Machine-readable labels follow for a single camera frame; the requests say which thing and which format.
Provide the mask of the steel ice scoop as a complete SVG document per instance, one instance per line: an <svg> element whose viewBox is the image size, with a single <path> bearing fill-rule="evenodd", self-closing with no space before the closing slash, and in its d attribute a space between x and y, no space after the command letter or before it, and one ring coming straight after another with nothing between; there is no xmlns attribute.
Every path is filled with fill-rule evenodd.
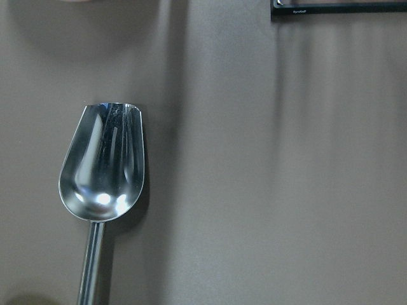
<svg viewBox="0 0 407 305"><path fill-rule="evenodd" d="M145 180L142 112L132 104L84 108L59 176L59 195L75 217L89 222L78 304L95 304L106 223L125 215Z"/></svg>

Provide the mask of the black framed board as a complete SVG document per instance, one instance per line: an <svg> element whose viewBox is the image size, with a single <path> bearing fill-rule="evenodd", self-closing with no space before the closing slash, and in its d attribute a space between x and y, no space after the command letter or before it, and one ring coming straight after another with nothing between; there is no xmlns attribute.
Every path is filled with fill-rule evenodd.
<svg viewBox="0 0 407 305"><path fill-rule="evenodd" d="M270 18L335 13L406 12L406 1L270 1Z"/></svg>

